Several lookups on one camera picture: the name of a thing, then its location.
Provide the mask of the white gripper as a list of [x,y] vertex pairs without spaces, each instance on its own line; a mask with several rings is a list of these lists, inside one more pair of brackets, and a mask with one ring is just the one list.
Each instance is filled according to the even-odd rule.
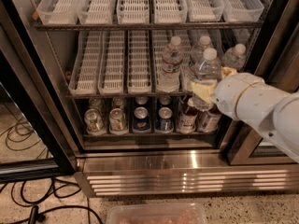
[[256,83],[264,83],[261,77],[250,73],[238,73],[234,68],[221,69],[222,81],[216,79],[192,80],[192,92],[208,104],[214,104],[220,112],[231,119],[238,119],[236,107],[244,91]]

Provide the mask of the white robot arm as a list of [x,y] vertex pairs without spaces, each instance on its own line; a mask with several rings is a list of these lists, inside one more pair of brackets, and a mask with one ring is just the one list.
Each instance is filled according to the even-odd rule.
[[224,70],[217,79],[191,82],[192,92],[233,119],[248,124],[267,142],[299,162],[299,94],[270,86],[250,73]]

